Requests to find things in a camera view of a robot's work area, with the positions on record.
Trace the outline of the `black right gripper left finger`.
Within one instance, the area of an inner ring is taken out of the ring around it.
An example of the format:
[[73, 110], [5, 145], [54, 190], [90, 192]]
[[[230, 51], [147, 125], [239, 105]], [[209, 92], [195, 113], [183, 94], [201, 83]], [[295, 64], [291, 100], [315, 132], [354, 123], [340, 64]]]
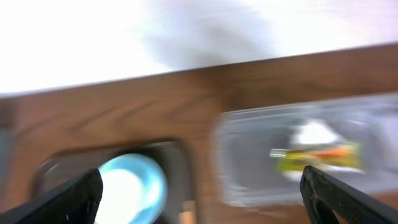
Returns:
[[94, 224], [103, 193], [97, 168], [1, 214], [1, 224]]

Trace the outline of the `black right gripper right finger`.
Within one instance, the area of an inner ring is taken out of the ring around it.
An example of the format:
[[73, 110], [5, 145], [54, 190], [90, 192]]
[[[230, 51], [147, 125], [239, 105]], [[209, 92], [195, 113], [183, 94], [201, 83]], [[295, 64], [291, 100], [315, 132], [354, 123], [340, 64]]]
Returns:
[[397, 210], [313, 166], [305, 166], [300, 192], [312, 224], [397, 224]]

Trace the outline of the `yellow snack wrapper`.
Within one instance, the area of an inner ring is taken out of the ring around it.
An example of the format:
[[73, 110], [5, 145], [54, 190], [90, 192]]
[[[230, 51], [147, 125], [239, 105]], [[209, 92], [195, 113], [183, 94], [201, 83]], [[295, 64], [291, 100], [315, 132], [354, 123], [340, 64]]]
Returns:
[[280, 172], [303, 171], [307, 165], [324, 172], [361, 172], [362, 170], [358, 146], [350, 144], [304, 151], [272, 149], [270, 157], [277, 159], [277, 168]]

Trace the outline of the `light blue bowl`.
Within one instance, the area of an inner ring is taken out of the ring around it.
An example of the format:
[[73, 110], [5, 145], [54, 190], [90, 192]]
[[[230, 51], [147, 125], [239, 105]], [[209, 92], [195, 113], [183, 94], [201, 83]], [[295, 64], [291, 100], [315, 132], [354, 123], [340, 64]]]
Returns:
[[160, 165], [141, 154], [123, 154], [99, 167], [103, 194], [95, 223], [151, 224], [167, 199], [167, 181]]

